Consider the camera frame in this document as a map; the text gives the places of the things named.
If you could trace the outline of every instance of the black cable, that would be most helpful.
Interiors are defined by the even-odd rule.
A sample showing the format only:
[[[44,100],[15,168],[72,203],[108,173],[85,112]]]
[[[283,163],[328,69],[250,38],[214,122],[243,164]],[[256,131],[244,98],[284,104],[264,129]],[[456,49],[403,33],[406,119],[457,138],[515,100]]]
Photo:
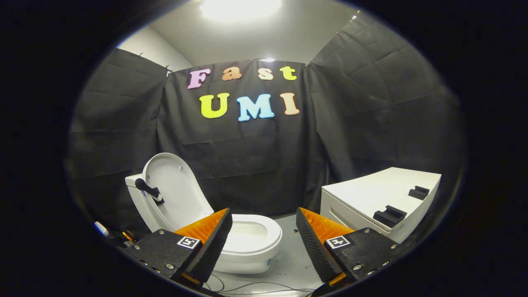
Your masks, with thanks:
[[[221,288],[220,290],[218,290],[218,291],[213,291],[213,290],[211,290],[211,287],[209,287],[209,290],[210,290],[210,291],[213,291],[213,292],[215,292],[215,293],[222,291],[222,290],[225,288],[224,282],[222,282],[222,280],[221,280],[218,276],[216,276],[216,275],[214,275],[214,274],[212,274],[212,273],[211,273],[211,275],[214,276],[214,277],[216,277],[216,278],[220,281],[220,283],[222,284],[222,288]]]
[[[220,290],[220,291],[217,291],[217,292],[218,292],[218,293],[224,293],[224,292],[234,291],[234,290],[240,289],[240,288],[242,288],[242,287],[249,286],[249,285],[253,285],[253,284],[274,284],[274,285],[279,285],[279,286],[285,286],[285,287],[287,287],[287,288],[289,289],[289,290],[287,290],[287,291],[301,291],[301,290],[312,290],[312,291],[314,291],[314,289],[294,289],[294,288],[292,288],[292,287],[290,287],[290,286],[286,286],[286,285],[278,284],[278,283],[273,283],[273,282],[255,282],[255,283],[245,284],[245,285],[243,285],[243,286],[236,287],[236,288],[234,288],[234,289],[230,289],[230,290],[226,290],[226,291],[222,291],[222,290]]]
[[[228,295],[258,295],[258,294],[276,293],[276,292],[284,292],[284,291],[312,292],[312,291],[315,291],[315,290],[314,290],[314,289],[291,289],[291,290],[279,290],[279,291],[260,292],[260,293],[245,293],[245,294],[232,294],[232,293],[227,293],[227,294],[228,294]]]

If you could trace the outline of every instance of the ceiling light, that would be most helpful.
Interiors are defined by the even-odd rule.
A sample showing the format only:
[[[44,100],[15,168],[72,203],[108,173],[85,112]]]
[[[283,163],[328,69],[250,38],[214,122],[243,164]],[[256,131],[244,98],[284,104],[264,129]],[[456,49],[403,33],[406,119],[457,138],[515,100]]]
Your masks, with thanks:
[[[205,17],[235,21],[269,15],[280,6],[280,0],[205,0],[200,9]]]

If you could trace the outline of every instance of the ceiling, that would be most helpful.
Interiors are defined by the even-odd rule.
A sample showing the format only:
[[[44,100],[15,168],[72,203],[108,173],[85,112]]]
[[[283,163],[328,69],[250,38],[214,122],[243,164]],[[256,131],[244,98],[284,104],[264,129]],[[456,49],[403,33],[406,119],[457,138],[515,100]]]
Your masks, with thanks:
[[[333,0],[282,0],[271,15],[221,22],[190,1],[150,26],[194,66],[275,58],[308,63],[350,21],[356,9]]]

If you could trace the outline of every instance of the white wall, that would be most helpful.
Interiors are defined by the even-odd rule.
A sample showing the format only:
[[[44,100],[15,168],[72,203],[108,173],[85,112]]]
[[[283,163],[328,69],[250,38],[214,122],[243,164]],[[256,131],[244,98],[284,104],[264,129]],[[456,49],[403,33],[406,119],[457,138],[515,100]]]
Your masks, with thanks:
[[[141,57],[163,67],[169,65],[168,68],[173,71],[192,67],[180,52],[150,26],[145,26],[131,35],[118,48],[137,55],[143,53]]]

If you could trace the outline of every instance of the black drape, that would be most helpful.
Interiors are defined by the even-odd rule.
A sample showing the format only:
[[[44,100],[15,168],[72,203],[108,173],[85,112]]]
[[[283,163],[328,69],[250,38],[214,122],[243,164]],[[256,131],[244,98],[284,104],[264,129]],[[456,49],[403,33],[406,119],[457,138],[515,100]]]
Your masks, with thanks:
[[[458,99],[417,49],[361,13],[307,69],[330,183],[389,167],[442,174],[421,226],[441,220],[466,158]],[[424,235],[420,226],[407,240]]]
[[[295,69],[295,80],[279,70]],[[242,76],[223,80],[238,67]],[[258,77],[271,69],[273,80]],[[190,72],[210,69],[188,89]],[[294,93],[286,115],[280,94]],[[202,115],[200,97],[229,93],[227,111]],[[273,117],[239,121],[237,98],[270,94]],[[424,221],[442,218],[465,160],[458,99],[407,41],[362,13],[308,65],[215,63],[171,73],[116,50],[81,95],[71,128],[74,193],[94,219],[144,232],[124,177],[159,152],[180,156],[214,210],[266,216],[319,211],[320,188],[391,166],[442,174]],[[418,227],[410,238],[429,228]]]
[[[295,80],[280,68],[295,69]],[[223,70],[238,67],[239,79],[222,80]],[[271,69],[273,80],[258,78],[258,69]],[[319,208],[325,162],[315,133],[312,102],[302,63],[239,61],[181,70],[168,76],[158,117],[158,151],[180,156],[193,170],[214,210],[281,215],[299,206]],[[187,89],[190,72],[211,69],[199,88]],[[229,93],[227,112],[218,118],[201,114],[200,97],[214,95],[212,110],[220,108],[220,93]],[[300,110],[285,115],[282,93],[295,94]],[[237,98],[270,94],[270,118],[240,122]]]
[[[72,193],[110,230],[148,232],[125,186],[156,154],[156,117],[167,71],[116,49],[85,85],[70,129]]]

